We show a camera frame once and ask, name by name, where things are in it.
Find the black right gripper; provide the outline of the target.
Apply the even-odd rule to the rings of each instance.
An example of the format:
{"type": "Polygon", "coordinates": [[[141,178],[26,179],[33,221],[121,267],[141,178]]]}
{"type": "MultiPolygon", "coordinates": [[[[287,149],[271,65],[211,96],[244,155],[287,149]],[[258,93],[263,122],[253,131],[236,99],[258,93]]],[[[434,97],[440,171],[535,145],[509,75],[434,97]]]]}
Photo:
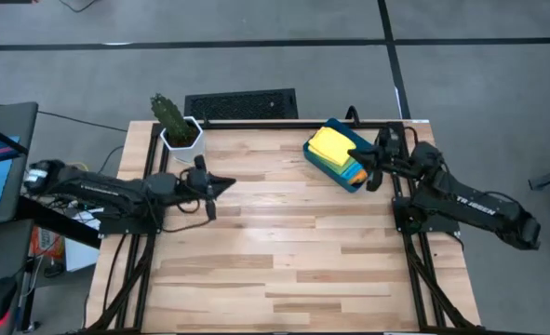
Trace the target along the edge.
{"type": "Polygon", "coordinates": [[[407,168],[408,163],[400,156],[401,140],[398,133],[391,127],[381,129],[372,148],[352,149],[348,154],[352,156],[363,169],[369,169],[366,189],[375,192],[382,184],[384,172],[397,172],[400,168],[407,168]]]}

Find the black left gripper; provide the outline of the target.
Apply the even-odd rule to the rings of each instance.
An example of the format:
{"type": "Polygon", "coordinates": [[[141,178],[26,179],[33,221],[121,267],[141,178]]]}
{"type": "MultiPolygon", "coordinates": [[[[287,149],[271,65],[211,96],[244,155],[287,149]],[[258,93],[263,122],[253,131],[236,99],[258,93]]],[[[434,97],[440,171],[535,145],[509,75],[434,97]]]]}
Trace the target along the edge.
{"type": "Polygon", "coordinates": [[[180,184],[183,198],[188,202],[204,200],[208,219],[215,221],[217,219],[216,197],[235,184],[236,179],[208,173],[205,158],[201,154],[194,158],[194,165],[181,174],[185,175],[185,179],[180,184]]]}

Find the blue microfiber towel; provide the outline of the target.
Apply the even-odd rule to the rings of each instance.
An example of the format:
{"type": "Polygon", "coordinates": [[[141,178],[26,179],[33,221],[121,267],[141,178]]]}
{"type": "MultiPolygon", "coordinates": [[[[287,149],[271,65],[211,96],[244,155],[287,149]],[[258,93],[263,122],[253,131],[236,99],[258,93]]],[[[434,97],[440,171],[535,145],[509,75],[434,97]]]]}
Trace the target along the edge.
{"type": "Polygon", "coordinates": [[[350,184],[354,183],[354,178],[362,170],[362,166],[358,162],[353,162],[348,168],[344,170],[341,177],[350,184]]]}

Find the yellow microfiber towel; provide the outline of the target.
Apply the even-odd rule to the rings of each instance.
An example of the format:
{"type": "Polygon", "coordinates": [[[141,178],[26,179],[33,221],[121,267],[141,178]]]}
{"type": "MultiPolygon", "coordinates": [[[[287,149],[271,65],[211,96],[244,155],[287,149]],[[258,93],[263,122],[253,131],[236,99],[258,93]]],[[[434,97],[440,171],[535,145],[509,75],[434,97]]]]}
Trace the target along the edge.
{"type": "Polygon", "coordinates": [[[332,127],[322,127],[308,141],[308,151],[335,166],[343,166],[350,159],[348,152],[356,145],[332,127]]]}

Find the white plant pot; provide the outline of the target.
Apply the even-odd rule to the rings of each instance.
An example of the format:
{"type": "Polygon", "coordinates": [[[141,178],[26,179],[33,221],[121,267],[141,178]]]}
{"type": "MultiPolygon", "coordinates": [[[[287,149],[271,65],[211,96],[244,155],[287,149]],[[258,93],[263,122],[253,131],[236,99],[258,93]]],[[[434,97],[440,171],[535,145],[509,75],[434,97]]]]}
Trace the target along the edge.
{"type": "Polygon", "coordinates": [[[206,140],[205,132],[198,124],[197,120],[193,116],[184,116],[183,119],[190,125],[194,126],[197,130],[197,136],[190,146],[185,147],[172,147],[168,144],[167,130],[164,128],[159,136],[162,142],[167,147],[170,155],[182,163],[192,164],[196,156],[201,155],[205,151],[206,140]]]}

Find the black floor vent grille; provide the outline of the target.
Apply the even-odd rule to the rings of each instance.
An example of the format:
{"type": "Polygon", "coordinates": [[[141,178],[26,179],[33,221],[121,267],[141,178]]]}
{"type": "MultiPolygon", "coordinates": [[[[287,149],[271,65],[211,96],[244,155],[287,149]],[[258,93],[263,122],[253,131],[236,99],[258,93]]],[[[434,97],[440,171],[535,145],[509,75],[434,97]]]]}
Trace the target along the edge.
{"type": "Polygon", "coordinates": [[[208,121],[299,118],[294,88],[189,95],[184,115],[208,121]]]}

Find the green cactus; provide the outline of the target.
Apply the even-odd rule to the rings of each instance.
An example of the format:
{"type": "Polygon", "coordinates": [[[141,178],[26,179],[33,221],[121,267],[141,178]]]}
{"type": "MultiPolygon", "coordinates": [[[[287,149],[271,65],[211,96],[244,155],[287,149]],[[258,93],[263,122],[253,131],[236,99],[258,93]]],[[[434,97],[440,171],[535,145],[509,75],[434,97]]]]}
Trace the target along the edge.
{"type": "Polygon", "coordinates": [[[194,143],[198,134],[197,128],[183,118],[178,106],[172,100],[156,93],[151,97],[151,110],[165,128],[165,138],[169,146],[189,147],[194,143]]]}

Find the white paper sheet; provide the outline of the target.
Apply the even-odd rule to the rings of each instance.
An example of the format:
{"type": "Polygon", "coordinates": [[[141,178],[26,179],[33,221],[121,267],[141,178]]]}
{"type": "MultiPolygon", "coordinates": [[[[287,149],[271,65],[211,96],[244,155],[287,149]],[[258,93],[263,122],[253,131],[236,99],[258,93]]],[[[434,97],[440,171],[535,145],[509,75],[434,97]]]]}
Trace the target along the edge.
{"type": "MultiPolygon", "coordinates": [[[[100,221],[93,217],[93,213],[101,212],[101,208],[80,211],[73,215],[73,219],[98,231],[100,221]]],[[[65,240],[65,267],[68,272],[75,272],[90,265],[94,265],[99,257],[97,248],[67,238],[65,240]]]]}

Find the orange bag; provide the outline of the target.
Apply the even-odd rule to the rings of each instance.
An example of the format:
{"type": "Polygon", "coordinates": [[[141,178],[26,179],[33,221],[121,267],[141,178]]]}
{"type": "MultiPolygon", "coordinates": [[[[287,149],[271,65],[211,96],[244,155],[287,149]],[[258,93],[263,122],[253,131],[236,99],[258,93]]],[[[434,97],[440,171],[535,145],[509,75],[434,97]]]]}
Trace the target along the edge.
{"type": "Polygon", "coordinates": [[[63,237],[35,226],[31,234],[29,251],[35,257],[44,255],[56,261],[61,260],[64,256],[63,237]]]}

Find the grey computer monitor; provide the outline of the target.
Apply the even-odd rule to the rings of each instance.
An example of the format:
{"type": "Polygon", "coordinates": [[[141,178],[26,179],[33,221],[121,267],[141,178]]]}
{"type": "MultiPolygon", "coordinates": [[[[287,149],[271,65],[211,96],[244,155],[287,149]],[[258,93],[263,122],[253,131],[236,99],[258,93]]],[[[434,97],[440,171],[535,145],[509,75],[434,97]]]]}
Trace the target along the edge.
{"type": "Polygon", "coordinates": [[[0,106],[0,133],[26,149],[25,154],[0,161],[0,222],[16,216],[37,113],[36,102],[0,106]]]}

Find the dark grey desk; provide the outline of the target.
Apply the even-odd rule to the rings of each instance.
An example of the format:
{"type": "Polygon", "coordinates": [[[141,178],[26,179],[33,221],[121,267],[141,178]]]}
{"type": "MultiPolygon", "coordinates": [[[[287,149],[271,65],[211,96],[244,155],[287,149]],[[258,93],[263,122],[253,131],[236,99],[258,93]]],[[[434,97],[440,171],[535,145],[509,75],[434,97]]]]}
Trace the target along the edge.
{"type": "MultiPolygon", "coordinates": [[[[33,222],[29,220],[0,223],[0,278],[14,275],[28,258],[32,229],[33,222]]],[[[15,276],[18,290],[0,323],[0,335],[12,335],[15,330],[22,278],[20,271],[15,276]]]]}

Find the black aluminium table frame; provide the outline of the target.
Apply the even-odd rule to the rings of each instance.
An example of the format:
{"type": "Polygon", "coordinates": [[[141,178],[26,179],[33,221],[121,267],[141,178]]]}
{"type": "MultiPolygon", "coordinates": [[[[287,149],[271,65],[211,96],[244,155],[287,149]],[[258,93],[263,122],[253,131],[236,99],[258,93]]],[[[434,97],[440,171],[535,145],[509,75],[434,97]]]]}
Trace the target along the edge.
{"type": "Polygon", "coordinates": [[[415,331],[436,304],[408,267],[391,201],[413,189],[386,178],[348,193],[302,147],[316,120],[216,122],[208,169],[236,179],[204,210],[168,211],[145,284],[112,322],[118,332],[297,335],[415,331]]]}

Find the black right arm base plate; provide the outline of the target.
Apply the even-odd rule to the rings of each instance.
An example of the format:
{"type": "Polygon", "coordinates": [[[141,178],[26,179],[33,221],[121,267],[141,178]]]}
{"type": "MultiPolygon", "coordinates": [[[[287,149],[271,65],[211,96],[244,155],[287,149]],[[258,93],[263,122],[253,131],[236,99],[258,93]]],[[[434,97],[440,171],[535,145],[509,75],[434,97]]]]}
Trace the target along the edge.
{"type": "Polygon", "coordinates": [[[439,214],[425,214],[422,209],[410,203],[409,197],[395,197],[392,200],[392,210],[396,229],[404,234],[430,232],[454,234],[460,231],[458,222],[439,214]]]}

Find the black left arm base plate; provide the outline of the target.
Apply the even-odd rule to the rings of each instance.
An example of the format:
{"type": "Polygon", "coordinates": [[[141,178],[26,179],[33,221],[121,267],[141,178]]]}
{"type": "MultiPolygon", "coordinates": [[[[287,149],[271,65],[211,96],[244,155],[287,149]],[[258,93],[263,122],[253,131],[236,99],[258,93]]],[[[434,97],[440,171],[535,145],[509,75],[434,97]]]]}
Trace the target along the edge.
{"type": "Polygon", "coordinates": [[[100,222],[99,232],[102,235],[147,235],[158,233],[163,223],[165,210],[148,205],[132,213],[122,213],[115,208],[108,208],[94,213],[93,217],[100,222]]]}

